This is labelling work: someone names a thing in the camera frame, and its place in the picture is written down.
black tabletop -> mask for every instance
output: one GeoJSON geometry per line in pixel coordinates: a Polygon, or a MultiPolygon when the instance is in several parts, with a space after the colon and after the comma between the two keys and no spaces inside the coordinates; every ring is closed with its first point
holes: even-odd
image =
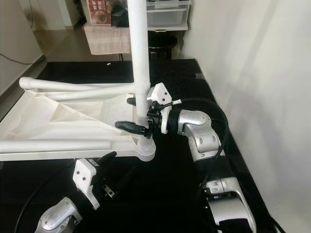
{"type": "MultiPolygon", "coordinates": [[[[39,79],[68,83],[131,83],[132,63],[48,63],[39,79]]],[[[150,82],[151,86],[163,82],[173,100],[204,97],[215,101],[194,59],[150,63],[150,82]]],[[[201,110],[217,118],[217,113],[202,103],[184,107],[201,110]]],[[[217,123],[213,127],[221,138],[221,127],[217,123]]],[[[126,195],[116,202],[103,204],[78,225],[76,232],[206,232],[202,213],[194,201],[198,179],[187,138],[155,133],[154,140],[156,155],[150,162],[142,162],[136,157],[114,159],[111,176],[118,177],[136,167],[135,181],[126,195]]],[[[225,152],[244,187],[258,232],[275,232],[264,202],[231,136],[225,152]]],[[[47,177],[70,161],[4,163],[0,171],[0,232],[13,232],[26,199],[47,177]]],[[[43,212],[75,190],[72,172],[72,168],[62,171],[37,195],[25,212],[19,232],[34,232],[43,212]]]]}

